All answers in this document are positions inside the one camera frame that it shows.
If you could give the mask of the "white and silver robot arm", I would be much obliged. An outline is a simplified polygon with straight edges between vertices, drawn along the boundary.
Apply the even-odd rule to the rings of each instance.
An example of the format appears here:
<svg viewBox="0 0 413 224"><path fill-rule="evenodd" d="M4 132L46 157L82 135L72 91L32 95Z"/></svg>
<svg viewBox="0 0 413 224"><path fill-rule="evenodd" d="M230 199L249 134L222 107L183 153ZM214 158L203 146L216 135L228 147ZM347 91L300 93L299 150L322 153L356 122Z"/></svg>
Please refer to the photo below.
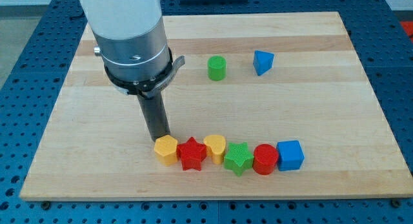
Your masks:
<svg viewBox="0 0 413 224"><path fill-rule="evenodd" d="M109 74L146 81L170 62L161 0L79 0Z"/></svg>

